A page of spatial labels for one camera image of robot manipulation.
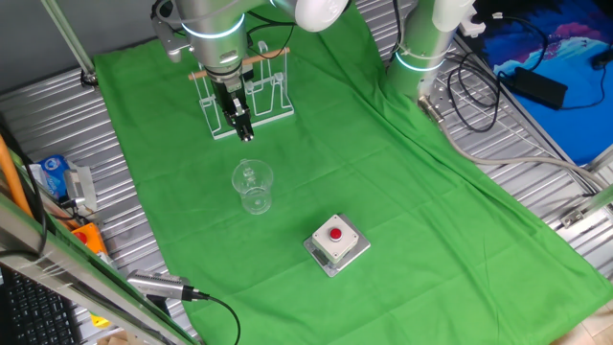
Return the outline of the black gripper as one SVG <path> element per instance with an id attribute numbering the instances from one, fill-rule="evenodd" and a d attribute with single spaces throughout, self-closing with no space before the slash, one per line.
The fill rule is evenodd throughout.
<path id="1" fill-rule="evenodd" d="M 233 127 L 243 142 L 254 138 L 250 109 L 246 101 L 242 77 L 234 76 L 226 80 L 211 79 L 220 106 L 228 124 Z"/>

